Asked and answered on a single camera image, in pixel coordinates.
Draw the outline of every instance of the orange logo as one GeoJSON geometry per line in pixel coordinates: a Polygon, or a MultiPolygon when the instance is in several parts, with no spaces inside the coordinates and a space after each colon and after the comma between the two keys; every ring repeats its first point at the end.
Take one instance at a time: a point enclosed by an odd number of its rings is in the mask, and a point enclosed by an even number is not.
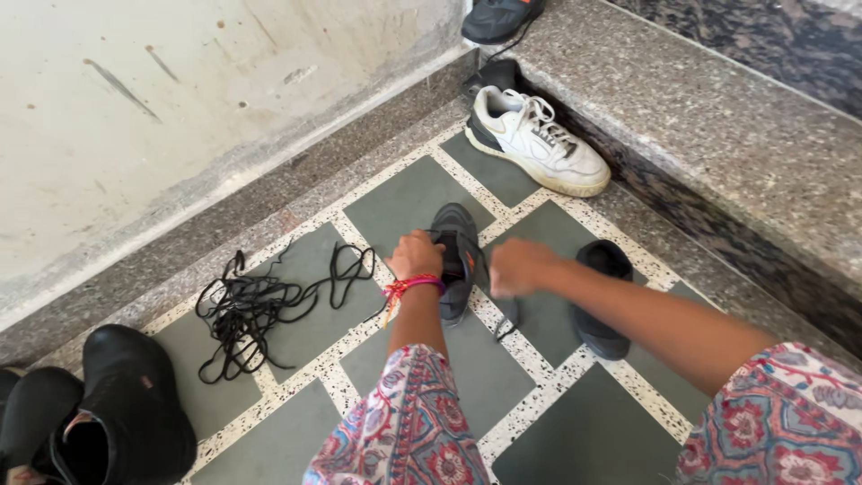
{"type": "Polygon", "coordinates": [[[475,266],[476,263],[473,262],[473,256],[470,256],[470,253],[464,253],[464,254],[467,255],[467,266],[470,267],[470,272],[472,273],[473,272],[473,266],[475,266]]]}

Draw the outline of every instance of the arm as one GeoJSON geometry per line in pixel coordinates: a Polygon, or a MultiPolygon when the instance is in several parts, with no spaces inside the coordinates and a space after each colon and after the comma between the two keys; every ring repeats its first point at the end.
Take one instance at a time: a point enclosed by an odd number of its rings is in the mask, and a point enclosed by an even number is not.
{"type": "MultiPolygon", "coordinates": [[[[417,229],[401,236],[394,254],[385,261],[399,280],[417,274],[433,274],[439,278],[443,274],[442,254],[445,248],[442,244],[434,245],[428,233],[417,229]]],[[[416,285],[404,292],[387,355],[404,345],[424,343],[449,358],[440,327],[439,300],[440,293],[434,285],[416,285]]]]}
{"type": "Polygon", "coordinates": [[[509,239],[491,257],[495,297],[548,291],[637,343],[715,395],[739,366],[778,341],[715,309],[599,274],[547,246],[509,239]]]}

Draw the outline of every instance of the white sneaker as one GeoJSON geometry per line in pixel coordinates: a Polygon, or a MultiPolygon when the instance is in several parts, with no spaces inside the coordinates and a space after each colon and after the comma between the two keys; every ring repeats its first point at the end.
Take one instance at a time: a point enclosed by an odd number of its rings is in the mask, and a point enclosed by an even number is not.
{"type": "Polygon", "coordinates": [[[597,195],[610,182],[608,164],[553,117],[542,98],[486,86],[476,96],[465,134],[473,147],[513,161],[553,191],[597,195]]]}

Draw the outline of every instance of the white shoelace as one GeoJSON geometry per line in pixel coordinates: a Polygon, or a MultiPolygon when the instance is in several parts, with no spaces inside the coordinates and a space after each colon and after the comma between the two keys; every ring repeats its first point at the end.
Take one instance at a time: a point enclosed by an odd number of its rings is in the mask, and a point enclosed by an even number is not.
{"type": "Polygon", "coordinates": [[[538,96],[524,96],[520,92],[507,89],[503,91],[503,94],[510,96],[512,98],[516,98],[524,105],[527,106],[527,109],[524,110],[524,118],[518,123],[518,126],[521,126],[523,120],[526,118],[532,124],[536,126],[539,132],[539,136],[546,138],[548,141],[553,142],[554,144],[559,144],[566,150],[568,150],[568,145],[577,145],[578,140],[569,133],[569,131],[556,122],[554,122],[554,117],[557,115],[550,104],[542,98],[538,96]]]}

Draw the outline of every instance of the person's right hand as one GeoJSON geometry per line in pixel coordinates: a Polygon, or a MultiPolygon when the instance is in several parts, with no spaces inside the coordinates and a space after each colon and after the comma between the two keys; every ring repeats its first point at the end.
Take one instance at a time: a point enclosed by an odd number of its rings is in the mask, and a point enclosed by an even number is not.
{"type": "Polygon", "coordinates": [[[538,289],[547,269],[561,262],[545,244],[511,237],[491,252],[491,296],[511,298],[530,294],[538,289]]]}

